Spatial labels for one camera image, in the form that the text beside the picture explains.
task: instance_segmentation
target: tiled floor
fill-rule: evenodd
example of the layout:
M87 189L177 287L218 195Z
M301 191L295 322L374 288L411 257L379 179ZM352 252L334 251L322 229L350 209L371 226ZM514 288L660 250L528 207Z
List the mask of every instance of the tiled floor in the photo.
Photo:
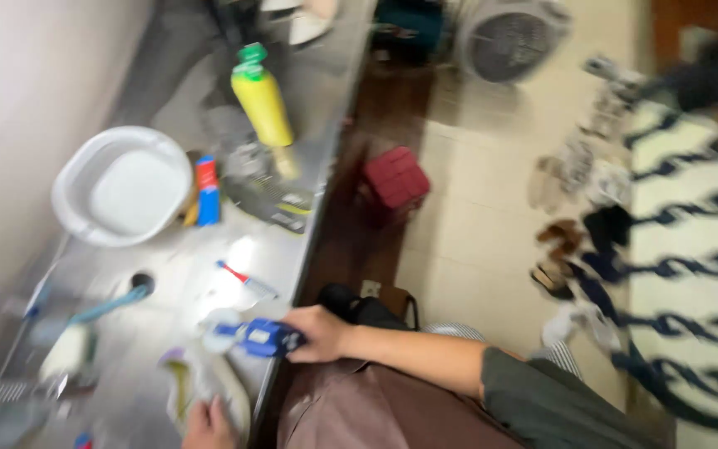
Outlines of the tiled floor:
M534 235L554 217L578 218L586 207L564 204L554 217L530 209L534 160L559 148L600 86L579 68L586 57L602 53L627 67L636 59L639 2L566 3L573 34L518 88L440 73L420 156L433 193L408 228L396 278L418 298L426 323L465 323L525 355L539 347L541 328L558 307L528 276L545 254ZM624 408L624 377L591 339L579 334L570 347L586 382Z

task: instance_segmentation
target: white wall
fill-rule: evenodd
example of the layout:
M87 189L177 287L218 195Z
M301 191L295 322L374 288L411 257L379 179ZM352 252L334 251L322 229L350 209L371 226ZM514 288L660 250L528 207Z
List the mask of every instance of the white wall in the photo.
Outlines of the white wall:
M0 0L0 284L60 231L54 177L106 119L153 0Z

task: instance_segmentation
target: yellow bottle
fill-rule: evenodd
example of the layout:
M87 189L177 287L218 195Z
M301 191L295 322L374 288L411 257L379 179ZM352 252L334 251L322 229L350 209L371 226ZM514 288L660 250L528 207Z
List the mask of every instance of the yellow bottle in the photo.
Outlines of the yellow bottle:
M267 146L290 146L293 131L287 120L282 93L276 78L260 64L267 51L259 44L241 49L240 64L231 74L231 87L243 105L259 141Z

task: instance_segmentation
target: fan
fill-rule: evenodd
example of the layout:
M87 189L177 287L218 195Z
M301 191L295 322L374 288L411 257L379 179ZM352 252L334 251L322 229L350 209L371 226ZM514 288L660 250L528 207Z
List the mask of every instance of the fan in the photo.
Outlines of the fan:
M461 9L456 64L493 83L515 83L533 73L572 23L560 0L479 0Z

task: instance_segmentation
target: gray sleeve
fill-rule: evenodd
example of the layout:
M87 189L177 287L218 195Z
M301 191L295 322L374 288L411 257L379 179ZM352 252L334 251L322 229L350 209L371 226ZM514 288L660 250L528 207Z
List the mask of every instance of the gray sleeve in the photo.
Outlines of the gray sleeve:
M549 361L532 366L497 348L484 352L487 412L533 447L658 447L583 382Z

